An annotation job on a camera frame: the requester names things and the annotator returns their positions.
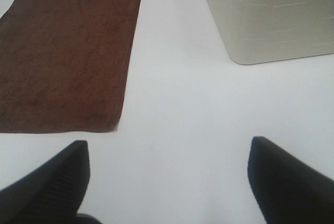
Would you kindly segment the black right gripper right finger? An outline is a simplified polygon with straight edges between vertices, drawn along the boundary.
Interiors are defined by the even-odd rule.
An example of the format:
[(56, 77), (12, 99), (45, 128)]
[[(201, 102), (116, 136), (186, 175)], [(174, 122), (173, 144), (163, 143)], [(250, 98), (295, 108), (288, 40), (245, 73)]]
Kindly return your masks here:
[(252, 139), (247, 176), (266, 223), (333, 223), (333, 180), (265, 137)]

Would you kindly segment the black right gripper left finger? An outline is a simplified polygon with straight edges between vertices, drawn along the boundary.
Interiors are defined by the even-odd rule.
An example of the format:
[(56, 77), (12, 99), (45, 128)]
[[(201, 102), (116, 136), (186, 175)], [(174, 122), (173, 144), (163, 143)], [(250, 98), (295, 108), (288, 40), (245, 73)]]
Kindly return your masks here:
[(76, 140), (1, 190), (1, 223), (77, 223), (89, 180), (88, 143)]

